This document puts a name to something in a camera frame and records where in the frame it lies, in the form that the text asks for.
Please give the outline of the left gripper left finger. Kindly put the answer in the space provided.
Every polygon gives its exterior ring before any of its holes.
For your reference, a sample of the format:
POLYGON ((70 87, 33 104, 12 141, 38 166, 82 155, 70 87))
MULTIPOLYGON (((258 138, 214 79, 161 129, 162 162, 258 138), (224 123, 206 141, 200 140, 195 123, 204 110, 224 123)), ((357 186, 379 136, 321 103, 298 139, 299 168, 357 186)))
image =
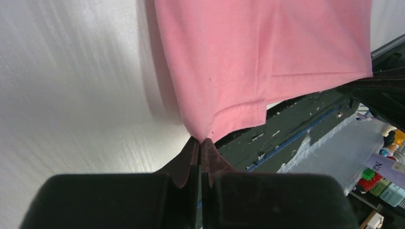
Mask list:
POLYGON ((41 186, 22 229, 193 229, 199 142, 153 173, 61 174, 41 186))

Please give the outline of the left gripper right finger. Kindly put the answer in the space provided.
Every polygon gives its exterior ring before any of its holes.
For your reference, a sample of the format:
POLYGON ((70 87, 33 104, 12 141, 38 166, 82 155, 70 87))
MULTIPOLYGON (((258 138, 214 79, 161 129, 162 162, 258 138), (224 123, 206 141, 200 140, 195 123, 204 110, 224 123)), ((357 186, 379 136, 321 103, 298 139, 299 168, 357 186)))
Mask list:
POLYGON ((356 229, 339 183, 319 174, 240 172, 201 144, 205 229, 356 229))

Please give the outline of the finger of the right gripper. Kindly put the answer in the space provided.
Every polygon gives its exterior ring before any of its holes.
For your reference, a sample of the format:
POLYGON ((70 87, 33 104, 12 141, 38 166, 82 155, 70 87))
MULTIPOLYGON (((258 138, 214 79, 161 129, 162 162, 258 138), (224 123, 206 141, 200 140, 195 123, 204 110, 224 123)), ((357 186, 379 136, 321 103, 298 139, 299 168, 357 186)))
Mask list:
POLYGON ((373 77, 337 87, 343 95, 366 105, 380 121, 405 131, 405 69, 379 71, 373 77))

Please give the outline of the pink t shirt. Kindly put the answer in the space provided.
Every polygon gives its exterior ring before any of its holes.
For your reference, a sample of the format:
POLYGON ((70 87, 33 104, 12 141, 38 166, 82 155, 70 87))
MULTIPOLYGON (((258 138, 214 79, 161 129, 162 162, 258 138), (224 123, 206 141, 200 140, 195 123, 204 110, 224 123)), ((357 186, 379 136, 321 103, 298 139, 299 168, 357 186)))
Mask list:
POLYGON ((181 120, 217 141, 269 104, 372 75, 369 0, 157 0, 181 120))

